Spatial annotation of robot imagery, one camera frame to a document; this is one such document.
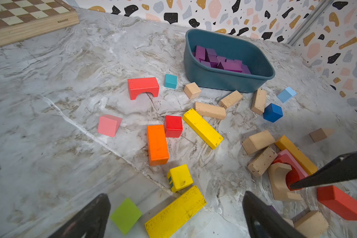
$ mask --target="yellow block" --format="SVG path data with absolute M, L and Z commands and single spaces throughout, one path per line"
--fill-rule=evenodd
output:
M 287 149 L 291 155 L 296 159 L 300 166 L 305 170 L 308 175 L 316 173 L 318 170 L 317 166 L 308 159 L 307 156 L 301 152 L 296 145 L 294 145 L 287 136 L 280 137 L 275 145 L 279 147 L 280 150 Z
M 185 112 L 182 119 L 212 148 L 213 150 L 224 139 L 207 121 L 193 108 Z
M 150 238 L 168 238 L 206 205 L 197 186 L 169 204 L 151 220 L 145 223 Z
M 186 164 L 170 169 L 167 177 L 173 193 L 176 193 L 193 183 L 192 176 L 190 175 Z

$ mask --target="plastic tub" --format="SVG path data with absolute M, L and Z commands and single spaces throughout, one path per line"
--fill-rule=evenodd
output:
M 263 52 L 245 40 L 199 29 L 186 32 L 184 66 L 188 79 L 199 87 L 242 93 L 255 92 L 267 80 L 275 77 L 274 68 Z M 232 60 L 242 60 L 252 74 L 237 73 L 222 69 L 209 68 L 201 64 L 192 54 L 197 45 L 213 48 L 217 55 Z

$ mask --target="chessboard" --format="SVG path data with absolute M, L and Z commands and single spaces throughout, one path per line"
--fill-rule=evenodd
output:
M 79 23 L 62 0 L 0 0 L 0 46 Z

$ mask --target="blue cube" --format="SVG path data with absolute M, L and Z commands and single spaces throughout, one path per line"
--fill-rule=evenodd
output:
M 263 118 L 267 121 L 275 122 L 281 117 L 283 117 L 282 108 L 272 103 L 268 105 L 265 108 L 265 112 L 263 112 Z
M 164 87 L 176 89 L 177 86 L 177 76 L 171 74 L 165 74 Z
M 287 87 L 285 90 L 283 90 L 281 93 L 279 93 L 279 95 L 277 97 L 280 99 L 280 101 L 287 102 L 288 99 L 292 98 L 295 95 L 296 95 L 296 92 L 292 88 Z

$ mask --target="terrazzo wallpaper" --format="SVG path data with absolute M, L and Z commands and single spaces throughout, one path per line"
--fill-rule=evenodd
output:
M 319 0 L 65 0 L 73 7 L 287 42 Z
M 333 2 L 295 49 L 357 111 L 357 0 Z

